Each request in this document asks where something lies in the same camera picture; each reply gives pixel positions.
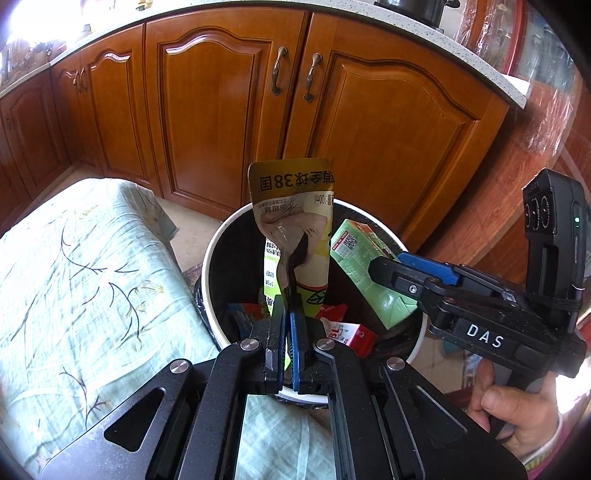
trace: speckled countertop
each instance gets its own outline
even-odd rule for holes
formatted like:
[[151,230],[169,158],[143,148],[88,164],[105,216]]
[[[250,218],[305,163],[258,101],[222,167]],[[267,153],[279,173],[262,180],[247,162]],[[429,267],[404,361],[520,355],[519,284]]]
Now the speckled countertop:
[[122,27],[126,27],[127,25],[137,24],[139,22],[150,20],[153,17],[159,17],[169,12],[174,12],[176,10],[199,7],[202,5],[239,5],[245,3],[261,5],[267,2],[269,4],[294,4],[300,6],[307,5],[311,8],[331,9],[336,12],[346,12],[348,14],[355,14],[360,17],[383,22],[386,25],[401,30],[406,35],[417,37],[417,40],[424,44],[430,44],[436,49],[443,50],[444,53],[458,61],[458,63],[464,65],[468,70],[471,70],[476,75],[482,77],[484,81],[490,83],[492,86],[496,86],[505,98],[513,100],[520,107],[523,108],[527,101],[526,95],[524,94],[527,94],[526,82],[518,79],[512,79],[501,74],[470,50],[464,48],[459,43],[455,42],[449,37],[446,37],[443,33],[440,33],[437,30],[423,25],[412,18],[405,17],[404,15],[360,0],[256,0],[255,2],[252,0],[168,0],[166,3],[155,4],[152,8],[146,9],[142,12],[137,12],[137,14],[131,17],[127,17],[120,22],[110,25],[103,31],[92,33],[71,46],[68,45],[67,50],[54,58],[51,62],[34,69],[33,71],[16,80],[14,83],[8,85],[0,92],[0,98],[11,90],[15,89],[18,85],[26,82],[27,79],[33,77],[39,72],[42,72],[43,70],[46,70],[47,68],[50,68],[52,65],[55,65],[60,60],[74,53],[76,50],[88,45],[89,43],[92,43],[98,38],[108,35],[115,30],[120,30]]

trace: cabinet door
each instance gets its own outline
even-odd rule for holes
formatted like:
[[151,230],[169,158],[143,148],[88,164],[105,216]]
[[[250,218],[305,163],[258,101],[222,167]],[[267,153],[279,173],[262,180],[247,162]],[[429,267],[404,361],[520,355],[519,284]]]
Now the cabinet door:
[[148,106],[166,199],[218,219],[248,201],[250,163],[280,154],[306,15],[223,8],[148,23]]
[[90,155],[104,175],[161,195],[145,106],[143,28],[116,33],[80,52],[81,105]]
[[[307,102],[315,53],[322,61]],[[440,53],[314,14],[283,157],[328,158],[336,197],[376,216],[416,251],[466,187],[507,108]]]
[[59,128],[48,70],[0,100],[8,144],[32,198],[70,164]]
[[81,69],[80,54],[76,52],[51,68],[51,85],[61,133],[70,160],[72,163],[83,162],[96,167],[85,147],[84,119],[80,109]]
[[31,203],[0,125],[0,237]]

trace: bed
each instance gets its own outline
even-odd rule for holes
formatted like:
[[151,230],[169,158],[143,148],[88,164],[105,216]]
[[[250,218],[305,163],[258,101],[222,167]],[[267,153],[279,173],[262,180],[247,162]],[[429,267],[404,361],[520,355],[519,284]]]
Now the bed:
[[[171,360],[217,355],[175,232],[151,191],[87,179],[0,239],[0,439],[34,479]],[[334,477],[328,432],[249,397],[236,478]]]

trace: trash can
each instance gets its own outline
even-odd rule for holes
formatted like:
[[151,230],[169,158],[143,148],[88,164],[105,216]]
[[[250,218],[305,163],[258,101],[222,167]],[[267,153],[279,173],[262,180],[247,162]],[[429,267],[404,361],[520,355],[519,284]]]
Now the trash can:
[[[394,254],[406,251],[402,242],[382,222],[359,208],[335,199],[333,232],[345,219],[369,225]],[[255,223],[252,203],[237,210],[214,234],[203,260],[201,279],[195,285],[197,306],[218,348],[241,340],[236,325],[224,315],[228,303],[257,303],[263,285],[265,237]],[[353,281],[331,258],[329,285],[324,302],[347,305],[344,322],[361,323],[378,335],[370,356],[399,356],[412,362],[423,342],[427,317],[418,309],[387,330]],[[281,400],[302,406],[325,406],[324,395],[298,395],[284,387]]]

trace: cabinet handle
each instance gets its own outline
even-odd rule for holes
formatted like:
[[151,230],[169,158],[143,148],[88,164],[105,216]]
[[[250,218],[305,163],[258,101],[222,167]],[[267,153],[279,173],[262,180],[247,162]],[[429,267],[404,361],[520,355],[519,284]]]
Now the cabinet handle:
[[88,85],[84,85],[84,80],[82,80],[84,78],[84,70],[86,70],[86,67],[84,67],[82,69],[82,71],[80,72],[80,86],[84,89],[84,90],[88,90]]
[[312,55],[312,66],[306,77],[306,93],[304,94],[304,101],[310,103],[314,96],[310,93],[310,87],[312,87],[312,80],[314,80],[314,68],[322,61],[322,55],[314,53]]
[[74,75],[74,80],[72,81],[72,84],[74,85],[74,88],[78,91],[80,91],[80,87],[78,87],[78,75],[79,72],[78,70],[76,70],[76,74]]
[[281,92],[281,90],[279,90],[279,87],[277,86],[277,79],[279,78],[279,63],[281,62],[281,58],[285,55],[287,55],[287,48],[279,47],[279,50],[277,50],[277,59],[275,61],[275,65],[273,65],[273,73],[271,75],[273,79],[273,87],[271,88],[271,93],[273,95],[279,95],[279,93]]

